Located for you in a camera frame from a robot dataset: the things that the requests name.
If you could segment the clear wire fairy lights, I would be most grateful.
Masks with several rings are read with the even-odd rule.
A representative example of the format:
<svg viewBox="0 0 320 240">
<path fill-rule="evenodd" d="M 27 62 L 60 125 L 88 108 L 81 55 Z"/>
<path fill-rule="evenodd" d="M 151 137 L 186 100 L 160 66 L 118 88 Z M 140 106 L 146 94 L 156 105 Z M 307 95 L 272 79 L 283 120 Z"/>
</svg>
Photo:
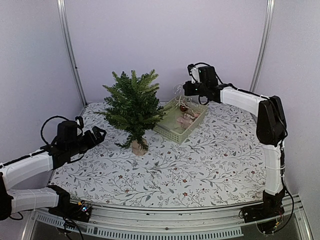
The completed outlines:
<svg viewBox="0 0 320 240">
<path fill-rule="evenodd" d="M 184 108 L 188 108 L 193 99 L 192 97 L 186 96 L 184 94 L 183 85 L 178 84 L 173 88 L 173 90 L 175 94 L 175 107 L 180 108 L 181 106 L 183 106 Z"/>
</svg>

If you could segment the pale green perforated basket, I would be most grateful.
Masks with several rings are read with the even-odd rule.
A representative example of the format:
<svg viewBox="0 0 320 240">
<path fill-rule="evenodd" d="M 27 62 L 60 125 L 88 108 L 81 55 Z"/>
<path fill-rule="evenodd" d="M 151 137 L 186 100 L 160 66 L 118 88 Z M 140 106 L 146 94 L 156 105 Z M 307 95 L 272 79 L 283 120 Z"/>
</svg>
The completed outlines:
<svg viewBox="0 0 320 240">
<path fill-rule="evenodd" d="M 174 97 L 163 107 L 164 117 L 153 130 L 177 144 L 182 144 L 203 122 L 208 109 L 184 95 Z"/>
</svg>

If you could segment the small green christmas tree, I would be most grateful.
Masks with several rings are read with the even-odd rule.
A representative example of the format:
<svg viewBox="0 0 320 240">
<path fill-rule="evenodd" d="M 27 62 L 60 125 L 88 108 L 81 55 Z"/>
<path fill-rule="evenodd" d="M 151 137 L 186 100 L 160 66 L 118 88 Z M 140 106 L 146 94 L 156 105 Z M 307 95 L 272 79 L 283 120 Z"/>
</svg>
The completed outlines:
<svg viewBox="0 0 320 240">
<path fill-rule="evenodd" d="M 149 150 L 144 139 L 145 132 L 153 130 L 163 120 L 168 108 L 160 105 L 157 98 L 159 84 L 154 80 L 159 76 L 155 69 L 137 76 L 135 70 L 130 75 L 124 71 L 118 75 L 112 72 L 114 84 L 103 87 L 109 92 L 104 98 L 106 108 L 96 111 L 110 126 L 127 133 L 124 142 L 116 145 L 122 149 L 132 149 L 137 156 L 143 156 Z"/>
</svg>

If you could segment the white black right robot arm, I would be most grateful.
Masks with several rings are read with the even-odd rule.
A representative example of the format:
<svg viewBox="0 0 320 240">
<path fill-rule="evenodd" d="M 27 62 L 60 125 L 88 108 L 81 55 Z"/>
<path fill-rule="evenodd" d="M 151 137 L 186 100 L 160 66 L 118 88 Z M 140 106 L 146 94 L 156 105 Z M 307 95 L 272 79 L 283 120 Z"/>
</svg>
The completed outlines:
<svg viewBox="0 0 320 240">
<path fill-rule="evenodd" d="M 283 214 L 282 200 L 287 190 L 284 140 L 288 132 L 281 99 L 222 83 L 215 68 L 204 62 L 189 64 L 187 71 L 191 79 L 182 86 L 185 96 L 205 97 L 208 102 L 235 106 L 257 118 L 256 136 L 264 151 L 266 183 L 262 203 L 241 209 L 244 221 L 248 223 Z"/>
</svg>

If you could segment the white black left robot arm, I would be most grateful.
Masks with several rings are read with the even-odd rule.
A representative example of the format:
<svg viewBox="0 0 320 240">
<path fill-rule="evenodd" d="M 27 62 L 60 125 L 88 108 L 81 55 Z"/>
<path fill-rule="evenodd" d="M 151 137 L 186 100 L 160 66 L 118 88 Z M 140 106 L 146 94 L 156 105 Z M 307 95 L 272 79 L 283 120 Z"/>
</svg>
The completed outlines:
<svg viewBox="0 0 320 240">
<path fill-rule="evenodd" d="M 12 214 L 47 208 L 52 215 L 70 220 L 88 222 L 89 204 L 71 203 L 70 194 L 57 185 L 40 189 L 14 189 L 19 183 L 40 173 L 71 164 L 72 157 L 85 153 L 105 140 L 107 132 L 97 126 L 83 131 L 83 119 L 64 119 L 57 126 L 57 135 L 37 151 L 0 165 L 0 219 Z"/>
</svg>

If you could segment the red bauble ornament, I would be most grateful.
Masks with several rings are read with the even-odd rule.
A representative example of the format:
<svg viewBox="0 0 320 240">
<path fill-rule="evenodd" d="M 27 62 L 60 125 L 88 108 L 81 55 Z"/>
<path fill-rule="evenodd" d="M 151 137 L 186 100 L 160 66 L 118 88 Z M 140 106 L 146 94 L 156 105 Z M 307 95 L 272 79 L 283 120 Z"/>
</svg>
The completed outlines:
<svg viewBox="0 0 320 240">
<path fill-rule="evenodd" d="M 188 108 L 184 105 L 180 105 L 179 109 L 182 111 L 182 112 L 185 112 L 188 110 Z"/>
</svg>

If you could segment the pink bow ornaments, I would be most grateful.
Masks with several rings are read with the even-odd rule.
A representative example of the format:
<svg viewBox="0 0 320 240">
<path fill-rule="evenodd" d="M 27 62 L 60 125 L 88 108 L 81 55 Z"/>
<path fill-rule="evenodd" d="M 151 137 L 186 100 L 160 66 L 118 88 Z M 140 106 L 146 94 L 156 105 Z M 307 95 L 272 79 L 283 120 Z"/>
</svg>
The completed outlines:
<svg viewBox="0 0 320 240">
<path fill-rule="evenodd" d="M 179 116 L 176 119 L 176 128 L 182 128 L 182 129 L 187 129 L 190 127 L 193 122 L 200 116 L 199 113 L 188 113 L 188 112 L 183 112 L 182 116 Z"/>
</svg>

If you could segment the floral white table mat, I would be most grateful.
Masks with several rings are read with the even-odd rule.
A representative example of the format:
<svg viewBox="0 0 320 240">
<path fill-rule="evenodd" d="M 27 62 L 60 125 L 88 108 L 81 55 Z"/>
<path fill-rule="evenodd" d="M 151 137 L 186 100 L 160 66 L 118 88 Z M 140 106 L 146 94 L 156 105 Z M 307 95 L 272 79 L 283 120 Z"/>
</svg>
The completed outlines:
<svg viewBox="0 0 320 240">
<path fill-rule="evenodd" d="M 51 184 L 74 200 L 149 207 L 194 208 L 260 201 L 266 183 L 264 153 L 251 114 L 211 103 L 203 122 L 182 144 L 148 131 L 148 152 L 137 156 L 118 143 L 127 137 L 91 103 L 86 128 L 106 130 L 103 143 L 84 158 L 54 171 Z"/>
</svg>

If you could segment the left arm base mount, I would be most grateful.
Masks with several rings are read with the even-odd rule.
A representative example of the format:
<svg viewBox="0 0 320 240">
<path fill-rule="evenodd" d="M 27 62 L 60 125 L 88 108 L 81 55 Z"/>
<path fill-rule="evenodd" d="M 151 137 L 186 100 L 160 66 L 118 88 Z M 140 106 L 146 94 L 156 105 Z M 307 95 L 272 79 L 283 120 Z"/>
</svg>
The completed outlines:
<svg viewBox="0 0 320 240">
<path fill-rule="evenodd" d="M 59 200 L 56 207 L 49 207 L 48 212 L 59 217 L 88 223 L 92 214 L 92 204 L 84 200 L 74 203 L 65 198 Z"/>
</svg>

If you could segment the aluminium front rail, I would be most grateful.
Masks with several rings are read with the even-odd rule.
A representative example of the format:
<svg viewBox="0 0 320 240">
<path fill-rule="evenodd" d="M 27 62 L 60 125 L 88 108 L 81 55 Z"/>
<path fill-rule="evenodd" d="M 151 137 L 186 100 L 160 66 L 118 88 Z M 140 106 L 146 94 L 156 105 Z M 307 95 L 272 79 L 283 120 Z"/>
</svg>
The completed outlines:
<svg viewBox="0 0 320 240">
<path fill-rule="evenodd" d="M 63 219 L 46 209 L 27 217 L 23 240 L 312 240 L 310 225 L 300 197 L 285 196 L 284 214 L 278 215 L 279 231 L 267 234 L 273 217 L 245 222 L 244 204 L 198 208 L 150 208 L 92 206 L 88 222 L 78 222 L 69 234 Z"/>
</svg>

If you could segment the right aluminium frame post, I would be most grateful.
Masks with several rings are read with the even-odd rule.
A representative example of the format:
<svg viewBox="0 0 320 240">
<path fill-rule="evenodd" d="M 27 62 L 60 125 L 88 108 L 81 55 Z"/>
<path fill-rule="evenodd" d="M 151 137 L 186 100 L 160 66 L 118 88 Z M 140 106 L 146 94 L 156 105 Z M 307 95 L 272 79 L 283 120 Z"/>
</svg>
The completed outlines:
<svg viewBox="0 0 320 240">
<path fill-rule="evenodd" d="M 268 0 L 266 5 L 266 12 L 265 12 L 264 24 L 262 29 L 262 37 L 261 37 L 259 52 L 258 52 L 250 88 L 249 88 L 251 92 L 255 92 L 258 86 L 258 82 L 259 82 L 259 78 L 260 78 L 260 74 L 262 71 L 263 62 L 265 58 L 265 53 L 268 45 L 268 40 L 270 36 L 270 31 L 272 28 L 274 8 L 275 8 L 275 0 Z"/>
</svg>

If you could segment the aluminium frame post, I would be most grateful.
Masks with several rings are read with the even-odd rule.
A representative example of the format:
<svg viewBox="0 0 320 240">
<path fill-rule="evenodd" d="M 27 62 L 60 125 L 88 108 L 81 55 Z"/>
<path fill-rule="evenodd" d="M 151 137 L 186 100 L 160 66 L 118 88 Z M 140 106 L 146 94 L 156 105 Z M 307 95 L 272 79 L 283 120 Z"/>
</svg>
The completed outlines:
<svg viewBox="0 0 320 240">
<path fill-rule="evenodd" d="M 260 78 L 260 74 L 262 71 L 263 62 L 265 58 L 265 53 L 268 45 L 268 40 L 270 36 L 270 31 L 272 28 L 274 8 L 275 8 L 275 0 L 268 0 L 266 5 L 266 12 L 265 12 L 264 24 L 262 29 L 262 37 L 261 37 L 259 52 L 258 52 L 250 88 L 249 88 L 251 92 L 255 92 L 258 86 L 258 82 L 259 82 L 259 78 Z"/>
<path fill-rule="evenodd" d="M 66 4 L 64 0 L 57 0 L 56 2 L 57 2 L 57 9 L 59 14 L 62 35 L 65 42 L 66 51 L 67 51 L 67 55 L 68 55 L 68 59 L 71 67 L 71 72 L 73 74 L 75 86 L 76 86 L 80 101 L 83 107 L 85 108 L 88 105 L 88 101 L 85 96 L 85 91 L 81 82 L 80 74 L 78 71 L 78 65 L 77 65 L 77 61 L 76 61 L 73 46 L 72 46 L 72 38 L 71 38 L 69 24 L 68 24 Z"/>
</svg>

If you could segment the left aluminium frame post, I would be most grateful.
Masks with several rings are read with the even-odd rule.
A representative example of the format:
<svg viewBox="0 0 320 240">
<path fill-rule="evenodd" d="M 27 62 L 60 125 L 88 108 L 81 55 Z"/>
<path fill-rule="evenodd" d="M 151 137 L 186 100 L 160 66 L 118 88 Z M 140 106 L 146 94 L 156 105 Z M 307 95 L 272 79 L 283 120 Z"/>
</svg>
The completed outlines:
<svg viewBox="0 0 320 240">
<path fill-rule="evenodd" d="M 64 0 L 57 0 L 56 2 L 57 2 L 57 9 L 59 14 L 62 35 L 65 42 L 66 51 L 67 51 L 67 55 L 68 55 L 68 59 L 71 67 L 71 72 L 73 74 L 75 86 L 76 86 L 80 101 L 83 107 L 85 108 L 88 105 L 88 101 L 85 96 L 85 91 L 81 82 L 80 74 L 78 71 L 78 65 L 77 65 L 77 61 L 76 61 L 73 46 L 72 46 L 72 38 L 71 38 L 69 24 L 68 24 L 66 4 Z"/>
</svg>

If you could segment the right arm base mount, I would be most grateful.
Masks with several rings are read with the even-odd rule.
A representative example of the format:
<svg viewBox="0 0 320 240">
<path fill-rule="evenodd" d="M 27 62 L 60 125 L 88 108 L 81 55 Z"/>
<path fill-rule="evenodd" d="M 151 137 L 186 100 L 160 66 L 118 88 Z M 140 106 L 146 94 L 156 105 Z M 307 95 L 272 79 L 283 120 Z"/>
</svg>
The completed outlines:
<svg viewBox="0 0 320 240">
<path fill-rule="evenodd" d="M 284 229 L 290 222 L 294 213 L 295 203 L 292 202 L 290 215 L 285 220 L 285 209 L 282 204 L 275 208 L 266 208 L 264 203 L 246 206 L 240 209 L 238 217 L 245 223 L 258 222 L 256 224 L 258 231 L 267 236 Z"/>
</svg>

